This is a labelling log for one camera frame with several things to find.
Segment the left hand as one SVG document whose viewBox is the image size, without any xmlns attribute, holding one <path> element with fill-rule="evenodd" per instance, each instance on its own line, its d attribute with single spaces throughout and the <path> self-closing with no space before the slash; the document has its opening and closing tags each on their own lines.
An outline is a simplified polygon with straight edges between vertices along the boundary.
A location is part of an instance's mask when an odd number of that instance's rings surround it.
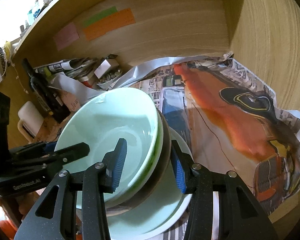
<svg viewBox="0 0 300 240">
<path fill-rule="evenodd" d="M 19 211 L 19 204 L 15 198 L 0 197 L 0 221 L 21 220 L 23 215 Z"/>
</svg>

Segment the orange sleeve forearm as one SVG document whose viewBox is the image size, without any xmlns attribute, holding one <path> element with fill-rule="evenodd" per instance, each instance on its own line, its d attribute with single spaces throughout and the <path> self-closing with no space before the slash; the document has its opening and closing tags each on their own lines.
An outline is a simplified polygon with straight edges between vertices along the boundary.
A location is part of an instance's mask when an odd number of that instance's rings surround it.
<svg viewBox="0 0 300 240">
<path fill-rule="evenodd" d="M 10 220 L 1 220 L 0 228 L 9 239 L 14 239 L 17 228 L 12 224 Z"/>
</svg>

